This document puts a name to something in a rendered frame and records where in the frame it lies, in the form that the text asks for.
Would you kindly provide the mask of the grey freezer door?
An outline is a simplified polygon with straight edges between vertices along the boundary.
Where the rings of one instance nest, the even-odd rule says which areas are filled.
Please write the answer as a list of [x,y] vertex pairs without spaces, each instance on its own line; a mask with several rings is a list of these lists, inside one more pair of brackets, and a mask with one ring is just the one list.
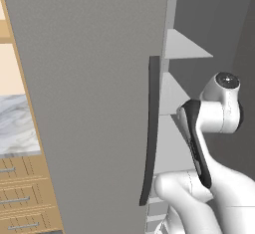
[[143,234],[148,60],[166,0],[6,0],[67,234]]

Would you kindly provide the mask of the white freezer shelf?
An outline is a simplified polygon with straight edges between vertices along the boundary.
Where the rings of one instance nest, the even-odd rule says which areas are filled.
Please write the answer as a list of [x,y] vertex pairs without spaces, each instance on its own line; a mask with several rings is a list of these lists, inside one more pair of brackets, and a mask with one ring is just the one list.
[[212,55],[175,29],[168,29],[163,56],[167,60],[212,58]]
[[154,174],[193,169],[188,146],[171,116],[160,116]]
[[188,100],[188,94],[172,74],[164,73],[162,76],[159,113],[161,115],[175,115],[176,110]]

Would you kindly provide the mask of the grey fridge freezer body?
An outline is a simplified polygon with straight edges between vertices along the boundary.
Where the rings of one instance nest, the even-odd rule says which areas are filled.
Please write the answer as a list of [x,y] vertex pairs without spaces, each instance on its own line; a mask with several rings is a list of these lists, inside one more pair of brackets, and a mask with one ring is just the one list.
[[[188,94],[189,100],[197,100],[212,77],[220,72],[227,72],[238,78],[232,71],[233,61],[249,4],[250,0],[166,0],[162,52],[159,55],[159,100],[164,73],[172,74]],[[210,53],[212,58],[167,60],[163,54],[168,29],[177,30]],[[177,110],[175,115],[161,115],[158,111],[158,120],[160,116],[171,116],[186,142]],[[207,133],[204,139],[208,134],[228,136],[232,133]],[[216,161],[236,170],[213,156],[206,139],[205,142]],[[153,173],[151,190],[145,205],[145,234],[156,234],[168,212],[168,204],[155,192],[154,183],[158,175]]]

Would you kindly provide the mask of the light wooden wall cupboard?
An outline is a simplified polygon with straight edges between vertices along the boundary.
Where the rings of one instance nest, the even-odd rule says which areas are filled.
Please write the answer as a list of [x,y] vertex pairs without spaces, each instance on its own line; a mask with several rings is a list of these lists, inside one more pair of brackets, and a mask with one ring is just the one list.
[[5,0],[0,0],[0,44],[14,43],[14,34]]

